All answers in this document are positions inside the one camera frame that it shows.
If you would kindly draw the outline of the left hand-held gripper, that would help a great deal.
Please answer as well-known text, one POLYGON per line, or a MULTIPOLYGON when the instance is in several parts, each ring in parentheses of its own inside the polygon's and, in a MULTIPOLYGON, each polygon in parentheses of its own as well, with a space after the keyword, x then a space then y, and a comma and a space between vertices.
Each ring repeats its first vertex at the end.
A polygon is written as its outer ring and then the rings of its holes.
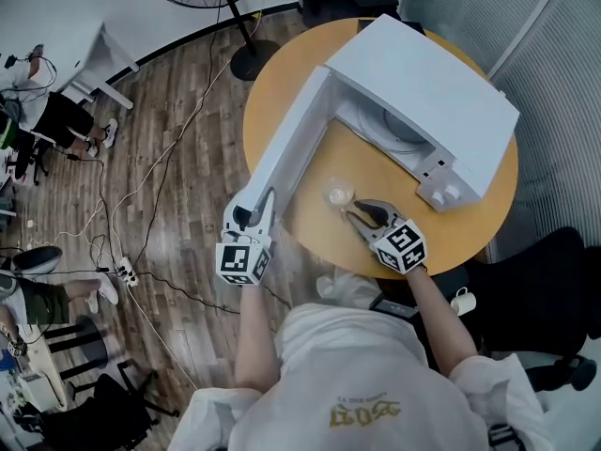
MULTIPOLYGON (((243 191, 238 191, 223 211, 223 231, 244 231, 247 209, 240 202, 243 191)), ((269 189, 251 219, 251 235, 256 244, 216 244, 216 273, 234 286, 259 285, 271 261, 270 230, 274 218, 276 193, 269 189)))

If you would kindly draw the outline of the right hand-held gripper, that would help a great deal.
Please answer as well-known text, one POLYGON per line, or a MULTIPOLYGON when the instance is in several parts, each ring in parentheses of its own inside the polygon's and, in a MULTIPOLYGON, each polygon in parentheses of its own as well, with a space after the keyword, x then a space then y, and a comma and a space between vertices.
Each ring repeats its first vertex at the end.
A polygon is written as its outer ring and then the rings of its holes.
POLYGON ((370 216, 375 224, 391 224, 386 227, 370 225, 353 211, 346 217, 364 241, 370 241, 370 249, 379 262, 400 273, 407 274, 421 266, 427 259, 424 235, 411 220, 391 203, 377 199, 359 199, 355 207, 370 216))

